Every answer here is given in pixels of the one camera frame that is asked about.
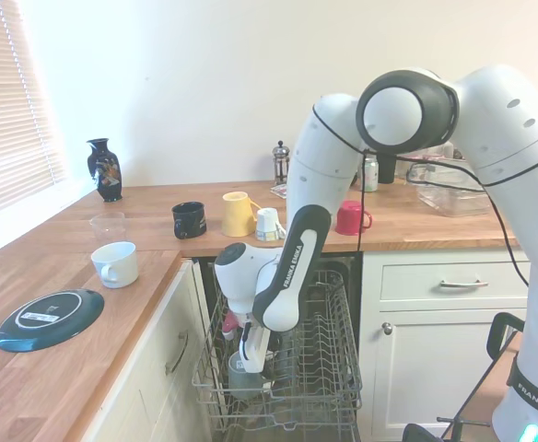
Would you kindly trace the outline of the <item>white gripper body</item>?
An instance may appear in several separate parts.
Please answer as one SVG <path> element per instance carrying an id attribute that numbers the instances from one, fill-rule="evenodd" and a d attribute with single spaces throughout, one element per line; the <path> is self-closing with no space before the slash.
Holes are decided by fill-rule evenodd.
<path id="1" fill-rule="evenodd" d="M 240 359 L 247 373 L 261 373 L 265 364 L 271 331 L 246 323 L 240 338 Z"/>

